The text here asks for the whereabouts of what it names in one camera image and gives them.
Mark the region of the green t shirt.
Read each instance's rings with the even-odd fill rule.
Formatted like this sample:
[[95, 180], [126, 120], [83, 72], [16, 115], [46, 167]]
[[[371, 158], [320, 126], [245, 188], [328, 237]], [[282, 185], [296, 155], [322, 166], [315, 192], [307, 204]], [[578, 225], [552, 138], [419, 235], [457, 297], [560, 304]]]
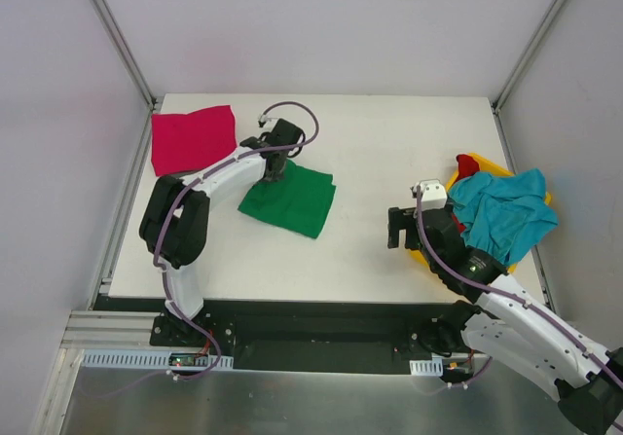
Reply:
[[288, 161], [283, 178], [255, 184], [239, 204], [238, 211], [268, 225], [317, 239], [336, 189], [332, 174]]

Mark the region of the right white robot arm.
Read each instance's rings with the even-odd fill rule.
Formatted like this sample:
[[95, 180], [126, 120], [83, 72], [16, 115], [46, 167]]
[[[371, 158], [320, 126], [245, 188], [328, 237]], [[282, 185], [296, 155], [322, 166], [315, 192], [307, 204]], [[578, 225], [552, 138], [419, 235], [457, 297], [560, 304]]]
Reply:
[[489, 254], [466, 247], [448, 208], [387, 212], [387, 245], [420, 253], [459, 301], [418, 333], [422, 347], [451, 356], [487, 354], [534, 383], [584, 434], [620, 429], [622, 351], [609, 349], [537, 301]]

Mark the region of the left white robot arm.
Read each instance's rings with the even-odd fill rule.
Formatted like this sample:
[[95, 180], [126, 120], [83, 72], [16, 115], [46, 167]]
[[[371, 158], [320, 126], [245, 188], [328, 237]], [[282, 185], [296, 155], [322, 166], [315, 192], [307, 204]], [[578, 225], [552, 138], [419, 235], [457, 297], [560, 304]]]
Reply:
[[175, 318], [171, 333], [183, 345], [197, 345], [205, 335], [206, 325], [197, 317], [203, 298], [193, 264], [207, 244], [211, 210], [240, 188], [281, 179], [286, 163], [306, 140], [302, 129], [278, 119], [272, 129], [244, 139], [230, 155], [189, 180], [169, 175], [157, 180], [139, 236], [161, 272], [165, 309]]

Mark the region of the red t shirt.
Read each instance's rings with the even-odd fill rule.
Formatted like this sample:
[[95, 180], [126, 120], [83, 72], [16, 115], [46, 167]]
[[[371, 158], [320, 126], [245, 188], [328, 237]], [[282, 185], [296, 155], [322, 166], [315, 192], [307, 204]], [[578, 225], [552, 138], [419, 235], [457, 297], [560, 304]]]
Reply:
[[[458, 163], [458, 174], [451, 187], [453, 187], [457, 182], [461, 181], [462, 179], [471, 177], [475, 173], [480, 171], [479, 163], [470, 155], [459, 154], [456, 156], [456, 160]], [[452, 218], [458, 228], [458, 232], [462, 234], [465, 231], [465, 226], [458, 220], [457, 216], [454, 213], [452, 214]]]

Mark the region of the yellow plastic tray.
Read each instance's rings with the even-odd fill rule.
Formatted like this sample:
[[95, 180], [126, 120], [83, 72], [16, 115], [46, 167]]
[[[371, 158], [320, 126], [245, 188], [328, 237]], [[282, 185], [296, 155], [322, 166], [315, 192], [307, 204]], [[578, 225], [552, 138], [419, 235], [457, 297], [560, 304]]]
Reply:
[[[467, 155], [472, 156], [480, 165], [480, 171], [482, 172], [488, 172], [493, 176], [497, 176], [497, 177], [510, 177], [510, 176], [514, 176], [515, 173], [508, 170], [505, 167], [502, 167], [496, 163], [491, 162], [490, 160], [476, 154], [476, 153], [467, 153]], [[449, 178], [449, 180], [445, 183], [445, 188], [446, 190], [450, 190], [450, 188], [452, 188], [451, 186], [453, 185], [453, 182], [455, 181], [456, 177], [457, 177], [457, 169], [455, 169], [454, 173], [451, 175], [451, 177]], [[552, 195], [549, 192], [545, 193], [545, 197], [543, 199], [544, 203], [546, 205], [550, 205], [551, 201], [552, 201]], [[425, 260], [425, 258], [423, 257], [423, 255], [421, 254], [420, 251], [410, 251], [410, 255], [411, 257], [418, 262], [419, 264], [427, 267], [427, 261]], [[508, 271], [510, 273], [515, 272], [515, 270], [518, 267], [518, 263], [513, 264], [511, 266], [508, 267]]]

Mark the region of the teal t shirt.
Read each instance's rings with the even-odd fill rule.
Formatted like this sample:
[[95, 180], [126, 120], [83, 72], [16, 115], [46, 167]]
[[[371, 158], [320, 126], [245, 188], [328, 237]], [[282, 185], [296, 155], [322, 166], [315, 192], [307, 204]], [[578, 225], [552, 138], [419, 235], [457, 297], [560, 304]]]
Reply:
[[545, 203], [546, 181], [533, 168], [514, 176], [479, 171], [453, 185], [449, 197], [466, 246], [510, 267], [559, 225]]

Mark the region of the folded magenta t shirt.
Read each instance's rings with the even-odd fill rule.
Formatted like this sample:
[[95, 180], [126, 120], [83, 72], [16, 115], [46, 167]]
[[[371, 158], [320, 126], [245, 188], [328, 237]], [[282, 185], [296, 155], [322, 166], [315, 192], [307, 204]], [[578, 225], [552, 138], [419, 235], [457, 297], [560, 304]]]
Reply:
[[199, 171], [237, 148], [236, 118], [229, 105], [151, 118], [151, 162], [158, 177]]

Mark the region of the right aluminium frame post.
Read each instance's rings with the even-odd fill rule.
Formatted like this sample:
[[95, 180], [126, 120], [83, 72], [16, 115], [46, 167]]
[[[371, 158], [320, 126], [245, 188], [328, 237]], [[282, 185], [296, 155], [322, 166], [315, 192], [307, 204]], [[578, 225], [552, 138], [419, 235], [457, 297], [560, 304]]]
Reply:
[[532, 33], [529, 41], [522, 50], [517, 62], [505, 80], [499, 94], [492, 101], [492, 109], [498, 115], [522, 78], [528, 72], [539, 50], [544, 45], [548, 35], [558, 21], [563, 10], [570, 0], [552, 0]]

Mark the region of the aluminium frame post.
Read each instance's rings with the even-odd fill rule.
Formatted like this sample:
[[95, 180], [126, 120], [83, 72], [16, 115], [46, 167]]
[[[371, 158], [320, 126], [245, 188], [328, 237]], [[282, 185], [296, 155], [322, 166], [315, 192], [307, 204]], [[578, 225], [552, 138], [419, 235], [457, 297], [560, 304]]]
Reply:
[[498, 115], [522, 78], [528, 72], [539, 50], [544, 45], [548, 35], [558, 21], [563, 10], [570, 0], [552, 0], [532, 33], [529, 41], [522, 50], [517, 62], [505, 80], [499, 94], [492, 101], [492, 109]]
[[90, 2], [143, 101], [149, 110], [154, 110], [157, 98], [140, 70], [139, 64], [107, 0], [90, 0]]

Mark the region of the left aluminium frame post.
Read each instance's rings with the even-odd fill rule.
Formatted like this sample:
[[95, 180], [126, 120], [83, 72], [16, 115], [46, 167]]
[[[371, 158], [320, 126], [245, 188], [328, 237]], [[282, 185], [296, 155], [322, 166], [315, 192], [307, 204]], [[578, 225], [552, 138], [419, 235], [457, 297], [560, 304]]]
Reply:
[[139, 64], [107, 0], [90, 0], [90, 2], [143, 101], [149, 110], [154, 110], [157, 98], [140, 70]]

